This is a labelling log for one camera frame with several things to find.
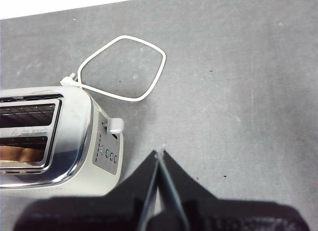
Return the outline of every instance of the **cable plug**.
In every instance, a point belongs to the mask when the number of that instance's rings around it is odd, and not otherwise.
[[[64,77],[60,84],[62,86],[77,86],[77,83],[74,81],[75,73],[71,73],[70,76]]]

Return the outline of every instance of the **silver toaster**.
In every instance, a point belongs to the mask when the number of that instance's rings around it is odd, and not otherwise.
[[[106,194],[120,177],[123,128],[77,87],[0,90],[1,194]]]

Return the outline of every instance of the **gray carpet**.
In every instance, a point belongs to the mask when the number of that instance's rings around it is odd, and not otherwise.
[[[153,92],[91,93],[126,122],[122,179],[166,149],[220,198],[276,201],[318,230],[318,0],[134,0],[1,21],[1,88],[59,85],[111,39],[167,54]],[[160,55],[121,41],[83,82],[137,96]],[[1,196],[2,230],[29,200]]]

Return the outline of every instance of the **white lever knob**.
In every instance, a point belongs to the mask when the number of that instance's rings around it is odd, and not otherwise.
[[[110,118],[107,124],[103,124],[103,126],[107,127],[107,133],[119,134],[124,130],[124,120],[122,118]]]

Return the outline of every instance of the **power cord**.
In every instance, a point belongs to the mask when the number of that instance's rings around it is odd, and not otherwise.
[[[88,86],[86,84],[82,84],[82,82],[81,82],[81,72],[82,72],[83,68],[87,65],[87,63],[90,62],[94,57],[99,55],[101,52],[106,50],[108,47],[110,47],[111,45],[113,45],[114,43],[116,43],[117,41],[122,40],[122,39],[128,39],[128,40],[133,40],[133,41],[140,42],[142,44],[145,44],[145,45],[155,49],[156,51],[158,51],[162,55],[162,61],[161,61],[161,64],[160,64],[160,67],[158,69],[158,72],[156,74],[155,79],[153,80],[153,82],[151,83],[149,88],[146,90],[146,92],[143,95],[141,95],[140,97],[137,97],[137,98],[119,96],[119,95],[116,95],[116,94],[113,94],[113,93],[109,93],[109,92],[100,90],[98,88],[94,88],[94,87]],[[164,67],[164,64],[165,64],[165,60],[166,60],[165,52],[162,49],[160,49],[158,46],[155,46],[154,44],[152,44],[152,43],[150,43],[148,41],[142,40],[140,38],[137,38],[137,37],[122,35],[122,36],[116,37],[112,41],[108,42],[106,45],[104,45],[103,47],[101,47],[100,49],[95,51],[86,60],[83,61],[83,63],[78,68],[78,77],[77,77],[78,81],[76,81],[76,79],[74,79],[76,74],[75,73],[71,73],[70,76],[64,77],[60,81],[60,83],[61,83],[62,86],[75,86],[75,87],[80,87],[80,88],[86,88],[86,89],[92,90],[94,92],[97,92],[97,93],[100,93],[100,94],[103,94],[103,95],[106,95],[106,96],[109,96],[109,97],[112,97],[112,98],[116,98],[116,99],[119,99],[119,100],[124,100],[124,101],[129,101],[129,102],[137,102],[137,101],[141,101],[144,98],[146,98],[151,93],[151,91],[154,89],[154,87],[155,87],[155,85],[156,85],[156,83],[157,83],[157,81],[158,81],[158,79],[159,79],[159,77],[160,77],[160,75],[162,73],[162,70],[163,70],[163,67]]]

